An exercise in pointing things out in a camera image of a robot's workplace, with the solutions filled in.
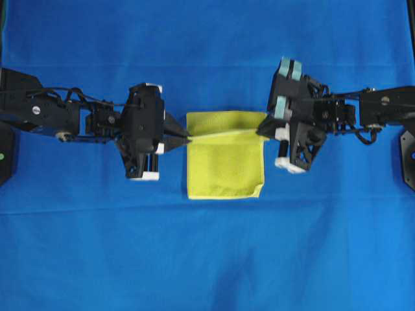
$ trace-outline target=cable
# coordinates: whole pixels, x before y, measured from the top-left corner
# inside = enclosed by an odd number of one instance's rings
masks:
[[[36,96],[36,95],[42,94],[44,92],[53,91],[53,90],[72,92],[72,93],[77,94],[80,97],[93,100],[94,102],[97,102],[98,104],[101,104],[103,106],[109,106],[109,107],[125,106],[125,104],[114,104],[113,102],[106,102],[104,100],[99,100],[95,97],[86,95],[81,91],[77,91],[76,89],[71,89],[71,88],[68,88],[68,87],[43,87],[43,88],[40,88],[40,89],[16,89],[16,90],[12,90],[12,91],[0,91],[0,94],[10,94],[10,93],[19,93],[19,92],[29,92],[29,93],[30,92],[38,92],[38,94],[33,95],[33,96]]]

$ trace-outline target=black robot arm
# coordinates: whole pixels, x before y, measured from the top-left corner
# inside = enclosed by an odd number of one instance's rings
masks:
[[[327,134],[352,133],[362,143],[372,144],[386,125],[402,125],[407,130],[401,138],[404,178],[414,188],[414,99],[412,86],[333,94],[326,85],[303,75],[301,63],[283,58],[272,80],[268,116],[257,133],[281,141],[277,167],[300,173],[310,169]],[[356,128],[353,101],[359,102],[360,128]]]
[[[65,91],[62,98],[59,92]],[[107,143],[114,140],[134,180],[157,180],[158,155],[187,144],[189,135],[165,111],[161,86],[139,84],[130,88],[126,104],[89,97],[78,88],[43,87],[31,75],[2,69],[0,75],[0,185],[14,164],[12,128],[48,135],[69,143]],[[122,106],[122,112],[115,111]],[[84,135],[80,112],[86,110]]]

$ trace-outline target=yellow towel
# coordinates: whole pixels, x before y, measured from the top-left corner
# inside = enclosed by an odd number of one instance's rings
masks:
[[[187,114],[187,195],[190,199],[257,198],[264,185],[263,142],[255,131],[265,113]]]

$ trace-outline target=blue background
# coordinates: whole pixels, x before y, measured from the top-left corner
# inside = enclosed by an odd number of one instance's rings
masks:
[[[4,67],[122,103],[140,82],[190,111],[264,111],[282,56],[334,92],[414,83],[406,1],[8,2]],[[113,144],[21,134],[0,188],[0,310],[413,310],[415,193],[389,127],[330,137],[261,197],[187,199],[186,149],[124,178]]]

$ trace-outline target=black mounting plate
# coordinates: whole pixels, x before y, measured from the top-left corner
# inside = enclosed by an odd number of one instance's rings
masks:
[[[415,190],[415,137],[406,131],[402,134],[400,143],[403,179]]]
[[[13,174],[16,135],[12,128],[0,122],[0,186]]]

